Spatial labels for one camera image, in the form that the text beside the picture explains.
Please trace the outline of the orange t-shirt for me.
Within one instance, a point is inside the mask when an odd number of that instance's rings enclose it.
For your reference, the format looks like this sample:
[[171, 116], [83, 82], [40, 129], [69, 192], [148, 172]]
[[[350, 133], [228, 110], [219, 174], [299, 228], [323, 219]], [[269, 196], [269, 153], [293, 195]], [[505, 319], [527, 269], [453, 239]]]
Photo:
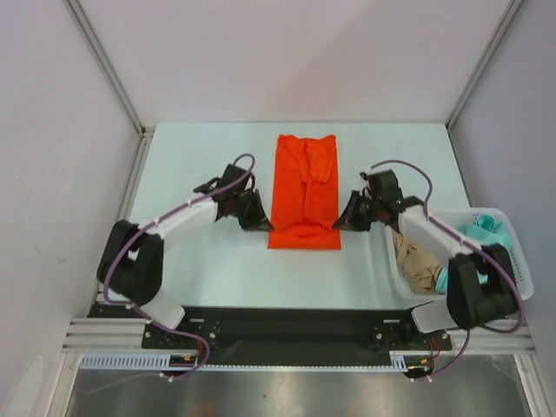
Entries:
[[336, 136], [279, 136], [268, 247], [340, 250], [339, 200]]

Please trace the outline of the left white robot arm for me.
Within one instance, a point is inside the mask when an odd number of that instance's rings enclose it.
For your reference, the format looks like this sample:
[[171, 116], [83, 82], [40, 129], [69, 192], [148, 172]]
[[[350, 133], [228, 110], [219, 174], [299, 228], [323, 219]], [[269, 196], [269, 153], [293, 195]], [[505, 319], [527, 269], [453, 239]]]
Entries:
[[171, 346], [186, 345], [192, 327], [185, 308], [162, 288], [165, 252], [197, 228], [234, 217], [244, 231], [274, 228], [255, 186], [255, 174], [229, 164], [223, 174], [193, 190], [182, 205], [151, 222], [116, 222], [96, 271], [103, 288], [125, 298], [148, 319], [162, 324], [162, 338]]

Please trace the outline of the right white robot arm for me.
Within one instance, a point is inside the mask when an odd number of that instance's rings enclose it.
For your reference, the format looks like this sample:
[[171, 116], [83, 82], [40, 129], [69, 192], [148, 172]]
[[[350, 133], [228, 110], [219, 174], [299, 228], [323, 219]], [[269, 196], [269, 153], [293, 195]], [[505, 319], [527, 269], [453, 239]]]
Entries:
[[445, 224], [421, 199], [403, 195], [392, 170], [360, 176], [365, 186], [351, 192], [334, 228], [368, 232], [380, 222], [419, 243], [447, 270], [444, 301], [412, 308], [411, 321], [400, 327], [408, 347], [422, 348], [437, 330], [488, 328], [491, 321], [512, 314], [524, 318], [511, 257], [503, 245], [482, 244]]

